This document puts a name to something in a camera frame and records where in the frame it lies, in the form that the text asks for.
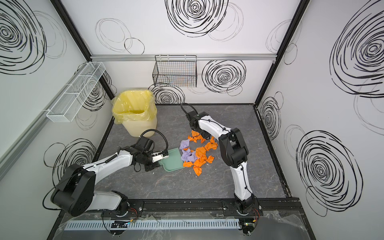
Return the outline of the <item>purple scrap front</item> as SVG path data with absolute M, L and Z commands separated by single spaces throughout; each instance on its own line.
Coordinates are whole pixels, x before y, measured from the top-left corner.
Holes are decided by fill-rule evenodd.
M 194 163 L 198 157 L 196 156 L 196 152 L 191 149 L 182 150 L 181 160 L 183 162 L 191 162 Z

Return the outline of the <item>orange scrap lower middle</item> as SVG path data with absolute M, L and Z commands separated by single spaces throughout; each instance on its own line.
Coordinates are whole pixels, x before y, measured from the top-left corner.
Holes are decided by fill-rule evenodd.
M 207 162 L 207 158 L 199 158 L 194 162 L 194 168 L 201 168 Z

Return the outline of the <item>yellow bin liner bag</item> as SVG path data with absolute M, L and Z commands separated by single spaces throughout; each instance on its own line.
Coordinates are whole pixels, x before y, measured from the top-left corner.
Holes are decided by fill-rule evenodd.
M 115 124 L 152 121 L 157 116 L 155 98 L 149 90 L 129 90 L 112 99 Z

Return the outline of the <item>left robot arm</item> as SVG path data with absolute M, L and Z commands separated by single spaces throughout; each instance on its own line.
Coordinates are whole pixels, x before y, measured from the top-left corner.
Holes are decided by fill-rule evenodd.
M 70 165 L 60 181 L 46 194 L 58 211 L 65 211 L 73 217 L 89 211 L 111 211 L 118 217 L 124 217 L 132 211 L 128 197 L 118 191 L 97 191 L 98 182 L 109 175 L 133 166 L 136 173 L 141 170 L 150 172 L 160 167 L 160 161 L 169 157 L 169 143 L 163 133 L 159 134 L 165 141 L 165 148 L 156 152 L 154 141 L 145 137 L 148 131 L 140 135 L 137 142 L 124 148 L 119 147 L 111 156 L 97 162 L 81 166 Z

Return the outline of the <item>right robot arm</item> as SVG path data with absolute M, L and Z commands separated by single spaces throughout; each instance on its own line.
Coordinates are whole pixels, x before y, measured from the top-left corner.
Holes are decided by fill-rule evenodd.
M 235 185 L 235 206 L 240 215 L 247 215 L 258 204 L 247 171 L 249 150 L 241 131 L 227 128 L 215 121 L 205 112 L 198 111 L 188 103 L 182 103 L 181 109 L 186 114 L 190 127 L 205 139 L 213 137 L 218 141 L 221 158 L 230 167 Z

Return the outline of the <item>orange scrap front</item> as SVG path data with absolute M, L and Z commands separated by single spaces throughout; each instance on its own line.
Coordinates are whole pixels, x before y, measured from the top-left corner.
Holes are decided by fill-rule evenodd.
M 183 163 L 183 167 L 185 167 L 185 168 L 190 168 L 190 167 L 193 167 L 194 166 L 194 163 L 192 163 L 192 162 L 184 162 Z

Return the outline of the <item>cream trash bin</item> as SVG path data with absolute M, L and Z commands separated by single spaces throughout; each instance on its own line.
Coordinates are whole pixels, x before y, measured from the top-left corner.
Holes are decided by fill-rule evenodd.
M 157 123 L 158 119 L 154 117 L 150 121 L 124 121 L 122 125 L 132 137 L 140 137 L 144 131 L 156 129 Z

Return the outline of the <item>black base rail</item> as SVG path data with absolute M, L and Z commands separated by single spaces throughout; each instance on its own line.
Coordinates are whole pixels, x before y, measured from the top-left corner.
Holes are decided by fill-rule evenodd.
M 256 214 L 262 216 L 265 211 L 301 211 L 302 209 L 298 198 L 259 198 L 245 211 L 240 210 L 240 205 L 235 199 L 131 199 L 126 201 L 125 208 L 108 210 L 106 207 L 93 207 L 86 210 L 86 213 L 100 212 L 108 217 L 121 218 L 144 217 L 153 213 L 189 212 L 208 212 L 225 217 L 254 217 Z

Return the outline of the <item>green plastic dustpan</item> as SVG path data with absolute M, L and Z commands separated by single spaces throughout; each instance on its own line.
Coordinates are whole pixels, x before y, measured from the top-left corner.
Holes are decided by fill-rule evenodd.
M 183 161 L 181 160 L 180 150 L 175 148 L 168 150 L 169 156 L 159 161 L 160 166 L 166 172 L 173 172 L 184 168 Z

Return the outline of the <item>orange scrap lower right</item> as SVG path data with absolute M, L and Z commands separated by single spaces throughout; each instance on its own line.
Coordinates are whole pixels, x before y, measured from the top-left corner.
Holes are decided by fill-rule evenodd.
M 209 164 L 212 164 L 213 163 L 213 161 L 214 161 L 214 157 L 213 156 L 209 156 L 207 159 L 206 159 L 206 161 L 207 161 L 207 163 L 209 163 Z

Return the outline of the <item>orange scrap by dustpan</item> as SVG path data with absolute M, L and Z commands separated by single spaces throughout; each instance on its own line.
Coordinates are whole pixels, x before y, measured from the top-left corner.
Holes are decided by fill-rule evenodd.
M 216 150 L 218 148 L 218 143 L 215 141 L 215 138 L 212 136 L 209 142 L 205 145 L 206 151 Z

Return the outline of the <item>purple scrap pair back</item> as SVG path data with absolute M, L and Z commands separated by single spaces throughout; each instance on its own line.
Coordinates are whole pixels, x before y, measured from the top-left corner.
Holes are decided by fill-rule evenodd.
M 190 145 L 190 140 L 182 140 L 180 143 L 180 150 L 188 149 Z

